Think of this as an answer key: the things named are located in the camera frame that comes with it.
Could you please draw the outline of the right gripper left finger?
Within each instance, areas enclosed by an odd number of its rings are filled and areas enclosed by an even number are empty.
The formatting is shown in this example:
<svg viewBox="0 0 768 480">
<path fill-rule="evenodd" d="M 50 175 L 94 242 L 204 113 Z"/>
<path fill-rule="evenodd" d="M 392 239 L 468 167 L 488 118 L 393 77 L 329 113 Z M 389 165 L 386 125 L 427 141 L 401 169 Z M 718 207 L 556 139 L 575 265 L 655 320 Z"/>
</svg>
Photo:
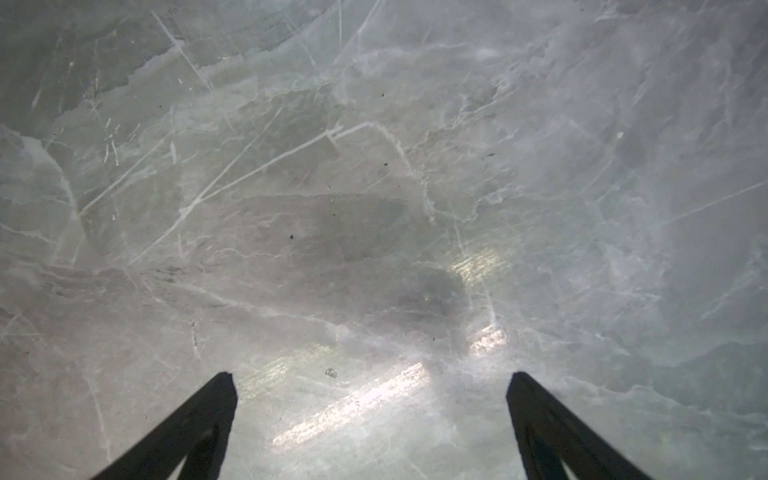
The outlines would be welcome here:
<svg viewBox="0 0 768 480">
<path fill-rule="evenodd" d="M 233 376 L 220 372 L 98 479 L 217 479 L 237 408 Z"/>
</svg>

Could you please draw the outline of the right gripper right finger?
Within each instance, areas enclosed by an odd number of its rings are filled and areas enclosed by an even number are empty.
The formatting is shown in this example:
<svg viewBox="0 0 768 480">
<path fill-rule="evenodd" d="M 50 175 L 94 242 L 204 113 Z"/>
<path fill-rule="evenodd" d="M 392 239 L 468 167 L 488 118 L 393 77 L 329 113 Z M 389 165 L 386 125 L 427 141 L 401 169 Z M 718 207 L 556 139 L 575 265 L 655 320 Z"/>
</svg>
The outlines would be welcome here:
<svg viewBox="0 0 768 480">
<path fill-rule="evenodd" d="M 529 479 L 650 479 L 528 373 L 512 375 L 506 400 Z"/>
</svg>

